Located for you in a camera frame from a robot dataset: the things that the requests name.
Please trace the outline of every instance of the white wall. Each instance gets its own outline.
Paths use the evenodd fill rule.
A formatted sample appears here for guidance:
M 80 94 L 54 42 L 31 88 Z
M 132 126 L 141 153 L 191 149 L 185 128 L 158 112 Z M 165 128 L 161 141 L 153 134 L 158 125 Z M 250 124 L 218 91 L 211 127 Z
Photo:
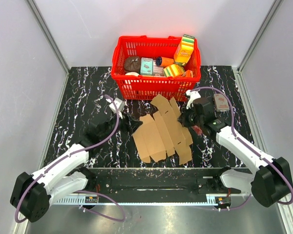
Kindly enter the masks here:
M 282 3 L 242 71 L 268 152 L 293 176 L 293 0 Z
M 0 0 L 0 234 L 16 177 L 37 170 L 65 73 L 24 0 Z
M 273 0 L 35 0 L 69 66 L 110 66 L 119 36 L 198 38 L 203 65 L 241 62 Z

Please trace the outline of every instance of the flattened cardboard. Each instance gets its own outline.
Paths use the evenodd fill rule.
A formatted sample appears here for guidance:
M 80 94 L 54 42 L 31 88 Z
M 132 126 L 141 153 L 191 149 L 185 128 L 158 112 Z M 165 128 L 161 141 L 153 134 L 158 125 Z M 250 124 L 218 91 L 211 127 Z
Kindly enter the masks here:
M 170 135 L 169 135 L 169 132 L 168 132 L 168 129 L 165 125 L 165 122 L 162 118 L 162 115 L 159 111 L 155 112 L 153 114 L 153 118 L 155 120 L 155 123 L 156 123 L 156 126 L 158 128 L 158 131 L 161 135 L 161 138 L 163 140 L 163 143 L 164 143 L 164 146 L 165 146 L 165 149 L 166 149 L 166 152 L 167 152 L 167 156 L 172 156 L 175 154 L 175 148 L 174 148 L 174 145 L 171 141 L 171 138 L 170 138 Z
M 181 115 L 175 98 L 168 101 L 157 95 L 151 102 L 158 112 L 140 117 L 143 124 L 133 134 L 140 159 L 150 163 L 157 162 L 177 152 L 179 165 L 192 160 L 192 137 L 187 128 L 182 127 L 177 118 Z
M 150 154 L 148 153 L 147 146 L 143 139 L 142 132 L 144 131 L 143 125 L 141 125 L 133 134 L 133 140 L 135 141 L 139 157 L 145 163 L 151 163 Z
M 143 122 L 142 136 L 148 154 L 155 162 L 166 159 L 166 149 L 154 119 L 146 115 L 140 117 L 140 120 Z
M 176 99 L 174 97 L 171 98 L 171 100 L 169 101 L 175 115 L 177 118 L 179 118 L 179 116 L 181 115 L 181 112 L 179 110 L 179 107 L 178 107 L 178 104 L 176 102 Z M 192 145 L 193 144 L 193 140 L 192 140 L 192 136 L 191 136 L 191 133 L 189 132 L 188 128 L 184 128 L 182 127 L 182 132 L 183 132 L 183 135 L 186 139 L 186 144 L 187 145 Z
M 187 163 L 192 159 L 189 145 L 191 145 L 193 141 L 189 130 L 182 127 L 181 123 L 177 121 L 181 113 L 175 98 L 172 98 L 168 102 L 162 95 L 157 95 L 153 98 L 151 104 L 157 107 L 163 118 L 174 149 L 179 155 L 179 165 Z

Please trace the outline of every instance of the floor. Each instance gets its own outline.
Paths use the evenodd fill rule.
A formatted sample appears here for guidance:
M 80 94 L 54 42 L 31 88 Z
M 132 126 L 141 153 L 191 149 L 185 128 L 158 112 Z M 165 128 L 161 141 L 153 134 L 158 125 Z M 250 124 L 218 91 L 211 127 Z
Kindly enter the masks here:
M 110 67 L 73 67 L 62 99 L 60 111 L 48 147 L 44 166 L 63 154 L 74 141 L 83 134 L 90 121 L 95 123 L 110 119 L 112 111 L 104 99 L 104 94 L 113 98 L 122 95 L 116 82 L 111 78 Z M 230 66 L 202 66 L 201 80 L 196 86 L 211 86 L 226 93 L 234 106 L 235 128 L 253 142 L 247 116 L 244 111 L 237 83 Z M 211 90 L 201 91 L 204 97 L 211 97 Z M 126 111 L 136 118 L 156 111 L 149 101 L 126 100 Z M 230 119 L 228 112 L 220 116 Z M 150 164 L 143 163 L 129 133 L 117 132 L 96 156 L 89 161 L 88 167 L 98 168 L 205 168 L 205 167 L 244 167 L 226 148 L 211 141 L 206 136 L 193 138 L 192 161 L 179 166 L 177 155 Z

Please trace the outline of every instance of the teal box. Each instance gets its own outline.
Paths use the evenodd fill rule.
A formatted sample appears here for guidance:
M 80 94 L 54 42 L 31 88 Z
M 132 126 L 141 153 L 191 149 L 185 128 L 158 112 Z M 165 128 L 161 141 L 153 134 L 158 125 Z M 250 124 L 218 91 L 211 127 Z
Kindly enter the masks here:
M 153 59 L 141 58 L 140 74 L 143 76 L 151 76 L 153 74 Z

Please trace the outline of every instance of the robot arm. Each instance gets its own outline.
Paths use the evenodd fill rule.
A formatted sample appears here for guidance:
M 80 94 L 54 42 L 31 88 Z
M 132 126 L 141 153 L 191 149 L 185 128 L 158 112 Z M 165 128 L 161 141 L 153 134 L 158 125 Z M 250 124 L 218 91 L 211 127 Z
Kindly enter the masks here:
M 98 148 L 90 151 L 86 149 L 94 144 L 103 143 L 112 130 L 115 132 L 119 129 L 133 133 L 142 124 L 132 116 L 121 113 L 124 105 L 125 103 L 118 98 L 110 104 L 114 113 L 119 111 L 121 120 L 118 126 L 116 126 L 116 115 L 104 123 L 91 122 L 87 131 L 63 155 L 30 175 L 26 172 L 20 174 L 16 179 L 10 203 L 17 209 L 19 206 L 20 212 L 30 222 L 35 222 L 44 216 L 57 200 L 78 190 L 93 191 L 96 186 L 96 175 L 85 167 L 77 170 L 76 167 L 87 163 L 98 150 Z
M 290 192 L 283 179 L 267 163 L 273 164 L 293 187 L 290 166 L 284 158 L 275 159 L 259 150 L 232 129 L 229 122 L 216 117 L 212 100 L 201 97 L 197 91 L 188 90 L 186 94 L 189 101 L 178 119 L 181 124 L 185 127 L 200 127 L 203 134 L 233 152 L 251 171 L 251 174 L 246 174 L 224 169 L 219 178 L 216 178 L 219 184 L 252 193 L 265 207 L 271 206 Z

